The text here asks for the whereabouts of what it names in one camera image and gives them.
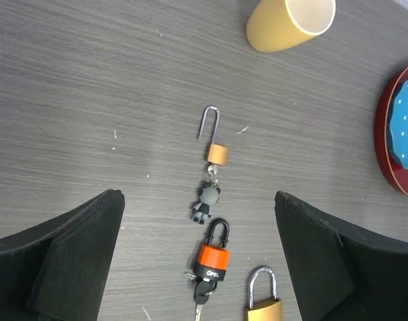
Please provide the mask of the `blue dotted dish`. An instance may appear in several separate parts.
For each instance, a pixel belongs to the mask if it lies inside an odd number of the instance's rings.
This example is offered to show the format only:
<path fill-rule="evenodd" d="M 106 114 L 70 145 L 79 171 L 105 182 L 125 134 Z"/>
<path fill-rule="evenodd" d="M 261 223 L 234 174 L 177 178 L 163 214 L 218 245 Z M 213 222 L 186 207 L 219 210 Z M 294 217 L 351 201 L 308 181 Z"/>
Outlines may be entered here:
<path fill-rule="evenodd" d="M 395 92 L 387 123 L 389 155 L 408 170 L 408 80 Z"/>

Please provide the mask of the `orange black padlock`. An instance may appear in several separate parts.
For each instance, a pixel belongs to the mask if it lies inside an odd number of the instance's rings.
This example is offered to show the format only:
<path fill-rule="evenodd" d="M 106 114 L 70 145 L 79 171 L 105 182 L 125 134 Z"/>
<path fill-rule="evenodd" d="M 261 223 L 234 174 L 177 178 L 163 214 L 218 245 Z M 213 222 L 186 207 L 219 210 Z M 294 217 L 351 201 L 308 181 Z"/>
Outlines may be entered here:
<path fill-rule="evenodd" d="M 223 227 L 223 232 L 220 237 L 220 244 L 213 246 L 212 241 L 218 225 Z M 193 267 L 193 273 L 197 278 L 214 282 L 224 280 L 229 261 L 229 252 L 226 250 L 229 231 L 229 223 L 223 218 L 216 218 L 210 222 L 205 240 Z"/>

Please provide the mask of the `yellow ceramic mug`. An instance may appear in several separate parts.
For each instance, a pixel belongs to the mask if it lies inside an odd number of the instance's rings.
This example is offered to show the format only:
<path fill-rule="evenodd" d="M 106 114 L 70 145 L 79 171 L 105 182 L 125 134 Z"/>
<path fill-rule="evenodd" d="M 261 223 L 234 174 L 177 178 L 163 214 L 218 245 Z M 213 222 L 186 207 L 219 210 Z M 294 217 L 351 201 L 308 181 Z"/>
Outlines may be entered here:
<path fill-rule="evenodd" d="M 246 23 L 246 37 L 257 51 L 282 51 L 325 33 L 335 13 L 335 0 L 261 0 Z"/>

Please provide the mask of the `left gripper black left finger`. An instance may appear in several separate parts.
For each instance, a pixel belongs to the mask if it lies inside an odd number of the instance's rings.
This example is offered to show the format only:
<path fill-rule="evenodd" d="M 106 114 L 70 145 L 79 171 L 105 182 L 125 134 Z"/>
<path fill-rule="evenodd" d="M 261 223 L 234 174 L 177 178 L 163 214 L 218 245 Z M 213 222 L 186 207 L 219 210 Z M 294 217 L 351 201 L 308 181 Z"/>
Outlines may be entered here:
<path fill-rule="evenodd" d="M 108 189 L 0 239 L 0 320 L 96 320 L 125 207 Z"/>

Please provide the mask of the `small brass padlock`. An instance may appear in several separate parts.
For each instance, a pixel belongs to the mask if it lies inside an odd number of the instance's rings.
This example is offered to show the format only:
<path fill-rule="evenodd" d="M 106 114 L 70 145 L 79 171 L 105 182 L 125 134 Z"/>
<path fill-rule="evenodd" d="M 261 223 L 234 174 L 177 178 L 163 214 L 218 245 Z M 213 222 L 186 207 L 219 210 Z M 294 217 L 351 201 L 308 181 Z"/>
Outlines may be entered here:
<path fill-rule="evenodd" d="M 228 158 L 228 148 L 226 146 L 216 143 L 217 130 L 218 130 L 219 121 L 220 121 L 220 111 L 217 107 L 207 106 L 204 109 L 203 115 L 201 117 L 199 131 L 198 131 L 198 139 L 201 139 L 203 136 L 205 122 L 207 120 L 207 116 L 210 111 L 214 111 L 215 120 L 214 120 L 213 128 L 211 131 L 211 140 L 209 143 L 209 148 L 208 148 L 208 153 L 207 153 L 207 162 L 215 164 L 215 165 L 225 166 L 227 163 L 227 158 Z"/>

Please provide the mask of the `large brass padlock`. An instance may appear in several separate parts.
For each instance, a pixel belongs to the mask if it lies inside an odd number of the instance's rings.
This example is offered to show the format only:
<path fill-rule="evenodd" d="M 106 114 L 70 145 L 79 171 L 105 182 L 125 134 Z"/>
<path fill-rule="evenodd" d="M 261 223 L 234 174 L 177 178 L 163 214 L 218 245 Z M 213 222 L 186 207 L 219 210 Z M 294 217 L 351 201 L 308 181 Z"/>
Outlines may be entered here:
<path fill-rule="evenodd" d="M 270 276 L 271 297 L 261 302 L 254 302 L 254 286 L 257 278 L 262 274 Z M 272 268 L 268 266 L 258 267 L 249 280 L 248 310 L 245 313 L 248 321 L 282 321 L 282 300 L 277 295 L 276 275 Z"/>

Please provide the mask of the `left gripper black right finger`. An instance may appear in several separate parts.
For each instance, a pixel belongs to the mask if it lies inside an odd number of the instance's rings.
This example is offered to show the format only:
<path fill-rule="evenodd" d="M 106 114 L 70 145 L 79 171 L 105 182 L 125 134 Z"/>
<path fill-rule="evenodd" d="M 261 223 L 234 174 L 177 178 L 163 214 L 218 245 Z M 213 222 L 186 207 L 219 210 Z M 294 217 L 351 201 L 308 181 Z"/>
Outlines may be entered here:
<path fill-rule="evenodd" d="M 303 320 L 408 320 L 408 242 L 282 191 L 274 210 Z"/>

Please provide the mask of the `dark red round plate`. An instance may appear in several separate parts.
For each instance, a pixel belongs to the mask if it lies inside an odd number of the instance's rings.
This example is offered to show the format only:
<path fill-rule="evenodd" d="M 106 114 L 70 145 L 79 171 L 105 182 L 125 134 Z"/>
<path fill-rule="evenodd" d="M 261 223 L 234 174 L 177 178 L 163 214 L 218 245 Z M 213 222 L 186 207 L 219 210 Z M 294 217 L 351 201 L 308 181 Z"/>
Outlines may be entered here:
<path fill-rule="evenodd" d="M 387 124 L 391 100 L 408 80 L 408 66 L 394 74 L 383 88 L 375 109 L 374 146 L 377 162 L 385 180 L 395 190 L 408 196 L 408 170 L 394 161 L 389 154 Z"/>

